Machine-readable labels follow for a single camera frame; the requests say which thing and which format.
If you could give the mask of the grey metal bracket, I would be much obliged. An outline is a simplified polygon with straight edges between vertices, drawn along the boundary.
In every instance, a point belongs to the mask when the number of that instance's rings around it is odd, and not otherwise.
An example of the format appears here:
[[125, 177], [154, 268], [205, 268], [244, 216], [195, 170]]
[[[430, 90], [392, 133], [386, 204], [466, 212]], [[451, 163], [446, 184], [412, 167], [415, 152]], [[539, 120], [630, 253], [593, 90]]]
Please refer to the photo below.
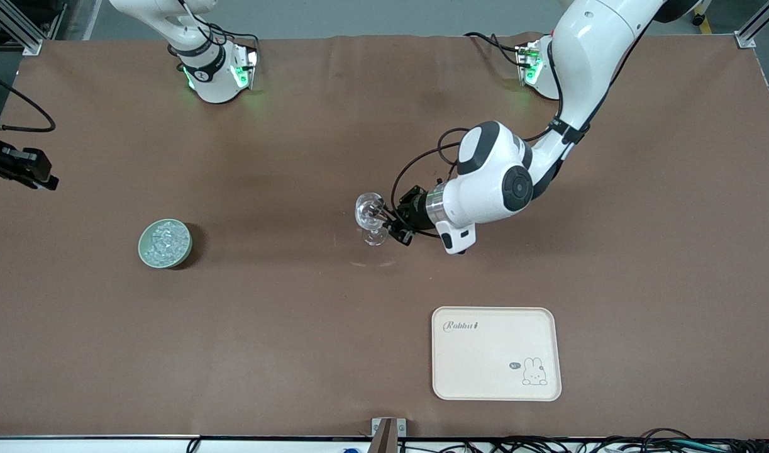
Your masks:
[[407, 419], [406, 418], [372, 418], [370, 420], [370, 438], [376, 435], [379, 427], [385, 424], [387, 420], [391, 420], [390, 427], [396, 431], [399, 438], [407, 437]]

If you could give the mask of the clear ice cube heap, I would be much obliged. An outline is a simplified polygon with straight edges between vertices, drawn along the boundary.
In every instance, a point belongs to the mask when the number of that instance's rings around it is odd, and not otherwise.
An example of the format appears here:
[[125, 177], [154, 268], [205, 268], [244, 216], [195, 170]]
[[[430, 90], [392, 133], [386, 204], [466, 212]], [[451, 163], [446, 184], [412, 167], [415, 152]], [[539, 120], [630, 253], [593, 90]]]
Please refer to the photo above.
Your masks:
[[165, 221], [152, 230], [143, 256], [153, 265], [170, 266], [183, 258], [189, 244], [191, 236], [183, 224]]

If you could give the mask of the clear wine glass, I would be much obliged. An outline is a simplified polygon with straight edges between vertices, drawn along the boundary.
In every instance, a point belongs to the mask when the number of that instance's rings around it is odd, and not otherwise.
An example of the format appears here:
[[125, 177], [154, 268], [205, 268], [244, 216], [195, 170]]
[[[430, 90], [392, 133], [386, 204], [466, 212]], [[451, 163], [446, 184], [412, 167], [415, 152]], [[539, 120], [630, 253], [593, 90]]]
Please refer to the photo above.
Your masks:
[[381, 195], [378, 193], [367, 192], [362, 193], [356, 200], [355, 204], [355, 219], [358, 226], [362, 229], [362, 238], [366, 244], [370, 246], [382, 245], [388, 237], [388, 231], [386, 223], [376, 221], [373, 219], [373, 223], [370, 222], [370, 218], [365, 218], [362, 214], [362, 207], [366, 201], [379, 199]]

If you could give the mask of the green round bowl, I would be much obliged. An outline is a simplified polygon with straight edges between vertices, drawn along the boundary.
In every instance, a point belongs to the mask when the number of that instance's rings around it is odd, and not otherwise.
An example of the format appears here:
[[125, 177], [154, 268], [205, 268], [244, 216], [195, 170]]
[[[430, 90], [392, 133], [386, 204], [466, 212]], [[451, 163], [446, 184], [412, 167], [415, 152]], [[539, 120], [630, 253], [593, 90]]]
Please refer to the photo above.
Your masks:
[[[183, 258], [181, 258], [181, 259], [180, 259], [180, 260], [178, 260], [177, 262], [173, 263], [172, 265], [170, 265], [170, 266], [158, 266], [158, 265], [153, 265], [153, 264], [149, 263], [149, 261], [147, 261], [147, 260], [146, 260], [145, 256], [143, 256], [143, 253], [145, 252], [145, 249], [146, 249], [146, 247], [149, 245], [149, 241], [150, 241], [150, 235], [151, 235], [151, 232], [152, 232], [152, 230], [153, 230], [153, 229], [154, 229], [154, 228], [155, 228], [157, 225], [159, 225], [159, 224], [161, 224], [161, 223], [165, 223], [165, 221], [172, 221], [172, 223], [180, 223], [180, 224], [183, 224], [183, 225], [186, 227], [186, 229], [187, 229], [187, 232], [188, 232], [188, 233], [189, 233], [189, 235], [191, 236], [191, 244], [189, 244], [188, 250], [186, 250], [186, 253], [185, 253], [185, 255], [183, 255]], [[185, 223], [183, 223], [182, 221], [179, 221], [179, 220], [177, 220], [177, 219], [171, 219], [171, 218], [167, 218], [167, 219], [160, 219], [160, 220], [158, 220], [158, 221], [154, 221], [154, 223], [150, 224], [150, 225], [149, 225], [149, 226], [148, 226], [148, 227], [145, 229], [145, 231], [142, 233], [142, 235], [140, 235], [140, 239], [139, 239], [139, 243], [138, 243], [138, 246], [137, 246], [137, 250], [138, 250], [138, 253], [139, 253], [140, 259], [141, 259], [141, 260], [142, 260], [142, 262], [143, 262], [145, 265], [147, 265], [148, 267], [151, 267], [152, 269], [172, 269], [173, 267], [177, 267], [178, 265], [181, 265], [181, 264], [183, 264], [183, 261], [185, 261], [185, 260], [186, 260], [186, 258], [188, 258], [189, 254], [191, 254], [191, 252], [192, 252], [192, 247], [193, 247], [193, 246], [194, 246], [194, 241], [192, 241], [192, 235], [191, 235], [191, 231], [188, 229], [188, 226], [186, 226], [186, 224], [185, 224]]]

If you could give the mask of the cream rabbit print tray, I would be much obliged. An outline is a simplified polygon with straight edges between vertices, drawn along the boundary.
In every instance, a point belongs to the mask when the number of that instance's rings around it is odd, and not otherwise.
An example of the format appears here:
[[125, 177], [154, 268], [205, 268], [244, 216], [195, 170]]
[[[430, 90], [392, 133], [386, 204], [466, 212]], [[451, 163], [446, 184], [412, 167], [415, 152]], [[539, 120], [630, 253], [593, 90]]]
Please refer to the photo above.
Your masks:
[[432, 385], [442, 400], [542, 401], [562, 393], [556, 322], [545, 308], [434, 310]]

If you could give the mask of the brown table mat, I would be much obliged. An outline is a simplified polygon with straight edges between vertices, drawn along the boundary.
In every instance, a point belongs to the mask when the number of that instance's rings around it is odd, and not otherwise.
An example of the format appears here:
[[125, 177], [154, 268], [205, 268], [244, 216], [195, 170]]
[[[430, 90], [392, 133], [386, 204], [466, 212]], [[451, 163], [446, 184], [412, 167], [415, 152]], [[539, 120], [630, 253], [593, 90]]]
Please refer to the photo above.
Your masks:
[[[729, 35], [644, 37], [542, 197], [465, 255], [368, 247], [353, 207], [441, 133], [556, 106], [468, 38], [269, 40], [203, 103], [164, 43], [53, 42], [16, 85], [56, 191], [0, 180], [0, 435], [769, 438], [769, 92]], [[140, 259], [177, 219], [192, 252]], [[450, 401], [443, 306], [555, 319], [557, 400]]]

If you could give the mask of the aluminium frame post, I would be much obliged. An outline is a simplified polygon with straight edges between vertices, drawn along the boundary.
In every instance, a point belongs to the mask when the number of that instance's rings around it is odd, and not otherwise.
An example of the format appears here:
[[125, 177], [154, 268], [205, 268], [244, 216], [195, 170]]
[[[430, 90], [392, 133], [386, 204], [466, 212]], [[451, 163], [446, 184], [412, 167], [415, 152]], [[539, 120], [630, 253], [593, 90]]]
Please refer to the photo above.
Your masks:
[[737, 47], [740, 49], [755, 48], [755, 36], [769, 24], [769, 0], [759, 8], [740, 29], [734, 31]]
[[14, 40], [14, 44], [0, 44], [0, 52], [23, 49], [22, 55], [39, 55], [46, 39], [44, 32], [20, 11], [11, 0], [0, 0], [0, 28]]

